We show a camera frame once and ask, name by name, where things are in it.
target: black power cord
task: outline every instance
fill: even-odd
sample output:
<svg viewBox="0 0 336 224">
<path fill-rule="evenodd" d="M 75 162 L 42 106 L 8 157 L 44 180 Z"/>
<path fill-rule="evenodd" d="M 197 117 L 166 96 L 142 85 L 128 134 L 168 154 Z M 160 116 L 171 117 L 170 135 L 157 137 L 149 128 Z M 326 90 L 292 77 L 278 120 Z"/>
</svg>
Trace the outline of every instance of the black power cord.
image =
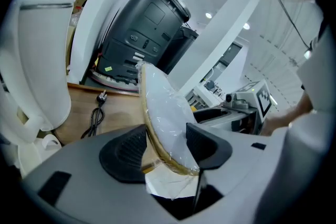
<svg viewBox="0 0 336 224">
<path fill-rule="evenodd" d="M 288 18 L 289 21 L 292 23 L 292 25 L 293 25 L 294 29 L 296 30 L 296 32 L 299 34 L 299 37 L 301 38 L 303 44 L 306 46 L 307 49 L 310 49 L 310 47 L 305 43 L 305 41 L 304 41 L 303 38 L 301 37 L 300 32 L 299 32 L 299 30 L 296 28 L 296 26 L 295 26 L 295 24 L 293 23 L 292 19 L 290 18 L 290 16 L 289 16 L 289 14 L 288 14 L 288 12 L 287 12 L 287 10 L 286 10 L 284 4 L 282 3 L 281 0 L 278 0 L 278 1 L 279 1 L 280 6 L 282 7 L 283 11 L 285 12 L 287 18 Z"/>
<path fill-rule="evenodd" d="M 83 139 L 86 135 L 88 135 L 88 137 L 96 135 L 98 125 L 103 121 L 105 117 L 105 113 L 103 109 L 101 109 L 101 107 L 105 103 L 106 98 L 106 91 L 103 91 L 100 95 L 97 96 L 98 107 L 92 111 L 90 127 L 82 134 L 81 139 Z"/>
</svg>

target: wooden board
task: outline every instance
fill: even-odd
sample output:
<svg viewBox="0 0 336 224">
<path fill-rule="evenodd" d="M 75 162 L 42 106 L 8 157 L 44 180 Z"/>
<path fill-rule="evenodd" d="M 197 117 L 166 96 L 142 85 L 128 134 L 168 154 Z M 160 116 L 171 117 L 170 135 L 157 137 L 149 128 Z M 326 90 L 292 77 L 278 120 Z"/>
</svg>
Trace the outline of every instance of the wooden board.
<svg viewBox="0 0 336 224">
<path fill-rule="evenodd" d="M 71 96 L 71 111 L 67 120 L 55 130 L 55 135 L 63 144 L 80 140 L 83 132 L 90 126 L 92 110 L 97 105 L 99 88 L 68 84 Z M 143 124 L 139 95 L 136 93 L 107 91 L 107 100 L 102 109 L 105 118 L 97 128 L 97 134 L 124 127 Z"/>
</svg>

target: plastic-wrapped part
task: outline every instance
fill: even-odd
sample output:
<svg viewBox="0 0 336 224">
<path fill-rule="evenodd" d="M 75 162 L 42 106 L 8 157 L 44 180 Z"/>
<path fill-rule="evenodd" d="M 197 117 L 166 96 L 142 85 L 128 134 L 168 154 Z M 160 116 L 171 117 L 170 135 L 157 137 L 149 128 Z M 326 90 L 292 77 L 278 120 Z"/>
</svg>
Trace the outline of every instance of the plastic-wrapped part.
<svg viewBox="0 0 336 224">
<path fill-rule="evenodd" d="M 154 65 L 141 61 L 136 67 L 144 119 L 156 153 L 173 172 L 198 175 L 186 143 L 186 124 L 196 123 L 187 100 Z"/>
<path fill-rule="evenodd" d="M 77 27 L 77 24 L 78 24 L 78 21 L 79 21 L 79 17 L 80 17 L 81 14 L 82 14 L 82 11 L 74 13 L 74 14 L 71 14 L 69 25 Z"/>
<path fill-rule="evenodd" d="M 145 174 L 147 192 L 171 200 L 195 196 L 198 176 L 180 175 L 165 165 L 165 161 L 159 158 L 153 148 L 148 135 L 146 145 L 141 169 Z"/>
</svg>

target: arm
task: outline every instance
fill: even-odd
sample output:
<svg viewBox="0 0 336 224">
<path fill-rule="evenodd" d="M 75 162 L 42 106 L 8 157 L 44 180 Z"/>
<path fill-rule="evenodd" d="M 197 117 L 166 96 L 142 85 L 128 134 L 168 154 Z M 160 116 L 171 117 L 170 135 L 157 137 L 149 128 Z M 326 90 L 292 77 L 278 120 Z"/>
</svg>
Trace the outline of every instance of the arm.
<svg viewBox="0 0 336 224">
<path fill-rule="evenodd" d="M 313 107 L 311 101 L 306 92 L 304 92 L 297 106 L 293 110 L 289 111 L 286 115 L 265 119 L 261 135 L 272 135 L 275 129 L 288 126 L 290 122 L 292 122 L 301 115 L 309 113 L 312 109 Z"/>
</svg>

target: white curved panel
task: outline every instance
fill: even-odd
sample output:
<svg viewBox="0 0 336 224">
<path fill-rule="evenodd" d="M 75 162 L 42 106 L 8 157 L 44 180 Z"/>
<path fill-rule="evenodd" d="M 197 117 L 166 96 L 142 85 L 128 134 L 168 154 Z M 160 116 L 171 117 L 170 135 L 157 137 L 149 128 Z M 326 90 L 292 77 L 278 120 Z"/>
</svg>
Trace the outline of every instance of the white curved panel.
<svg viewBox="0 0 336 224">
<path fill-rule="evenodd" d="M 124 1 L 88 0 L 86 2 L 73 38 L 68 78 L 70 82 L 79 83 L 82 80 L 106 15 L 111 9 L 116 14 Z"/>
</svg>

